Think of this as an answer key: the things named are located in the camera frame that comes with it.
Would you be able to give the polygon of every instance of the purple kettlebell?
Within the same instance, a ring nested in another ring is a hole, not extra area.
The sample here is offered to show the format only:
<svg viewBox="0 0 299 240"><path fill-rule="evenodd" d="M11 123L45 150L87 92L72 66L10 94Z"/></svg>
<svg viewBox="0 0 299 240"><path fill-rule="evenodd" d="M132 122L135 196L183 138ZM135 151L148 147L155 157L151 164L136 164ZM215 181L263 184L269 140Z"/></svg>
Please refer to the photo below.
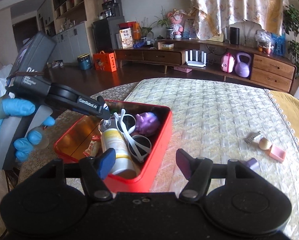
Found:
<svg viewBox="0 0 299 240"><path fill-rule="evenodd" d="M249 58L249 62L246 64L245 62L242 62L240 60L240 56L245 56ZM250 73L250 65L252 62L252 57L248 55L247 53L240 52L236 55L237 58L237 64L235 66L235 72L240 77L248 77Z"/></svg>

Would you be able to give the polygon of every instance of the cylindrical speaker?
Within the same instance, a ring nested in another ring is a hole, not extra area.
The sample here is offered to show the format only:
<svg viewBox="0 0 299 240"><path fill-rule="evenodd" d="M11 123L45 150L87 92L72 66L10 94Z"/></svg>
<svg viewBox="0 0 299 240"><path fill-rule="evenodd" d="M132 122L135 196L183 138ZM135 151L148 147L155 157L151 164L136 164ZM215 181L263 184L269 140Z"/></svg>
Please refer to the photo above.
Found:
<svg viewBox="0 0 299 240"><path fill-rule="evenodd" d="M240 44L240 29L230 27L230 43L239 45Z"/></svg>

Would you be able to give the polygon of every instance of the wooden drawer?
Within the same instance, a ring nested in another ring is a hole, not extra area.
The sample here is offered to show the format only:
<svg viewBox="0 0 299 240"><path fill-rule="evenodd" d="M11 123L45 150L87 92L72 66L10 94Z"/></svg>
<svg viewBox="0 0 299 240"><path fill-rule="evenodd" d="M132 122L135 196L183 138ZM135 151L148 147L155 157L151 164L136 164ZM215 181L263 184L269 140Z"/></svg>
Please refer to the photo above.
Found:
<svg viewBox="0 0 299 240"><path fill-rule="evenodd" d="M149 50L143 51L143 56L145 61L166 63L167 65L183 65L182 53L180 52Z"/></svg>
<svg viewBox="0 0 299 240"><path fill-rule="evenodd" d="M115 50L115 56L118 60L143 60L143 51L133 49Z"/></svg>
<svg viewBox="0 0 299 240"><path fill-rule="evenodd" d="M295 69L293 66L259 55L254 55L253 67L291 80L293 79Z"/></svg>
<svg viewBox="0 0 299 240"><path fill-rule="evenodd" d="M254 67L252 68L251 80L286 92L289 92L292 84L290 79Z"/></svg>

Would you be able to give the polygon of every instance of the screw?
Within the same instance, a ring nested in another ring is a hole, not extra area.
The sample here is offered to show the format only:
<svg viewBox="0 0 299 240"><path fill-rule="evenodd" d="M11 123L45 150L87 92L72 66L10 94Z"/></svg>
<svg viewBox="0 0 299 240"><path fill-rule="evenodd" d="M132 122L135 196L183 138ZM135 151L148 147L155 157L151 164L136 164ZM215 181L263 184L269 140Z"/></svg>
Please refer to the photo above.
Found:
<svg viewBox="0 0 299 240"><path fill-rule="evenodd" d="M143 198L142 201L146 203L146 202L150 202L151 200L149 198Z"/></svg>
<svg viewBox="0 0 299 240"><path fill-rule="evenodd" d="M182 192L182 196L185 198L196 198L198 193L192 189L186 189Z"/></svg>
<svg viewBox="0 0 299 240"><path fill-rule="evenodd" d="M140 201L139 199L134 199L133 203L136 205L142 204L142 201Z"/></svg>
<svg viewBox="0 0 299 240"><path fill-rule="evenodd" d="M94 197L99 199L106 199L110 196L110 193L107 190L98 190L94 192Z"/></svg>

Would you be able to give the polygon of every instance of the pink bag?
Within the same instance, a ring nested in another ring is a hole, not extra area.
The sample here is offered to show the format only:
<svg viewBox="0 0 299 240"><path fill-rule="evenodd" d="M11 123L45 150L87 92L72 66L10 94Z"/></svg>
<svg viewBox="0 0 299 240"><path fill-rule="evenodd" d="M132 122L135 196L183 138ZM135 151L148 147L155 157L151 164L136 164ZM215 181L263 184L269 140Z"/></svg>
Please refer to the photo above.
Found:
<svg viewBox="0 0 299 240"><path fill-rule="evenodd" d="M235 58L232 54L230 53L226 53L223 57L222 57L222 65L221 65L221 69L224 72L228 72L231 73L234 69L234 64L235 64Z"/></svg>

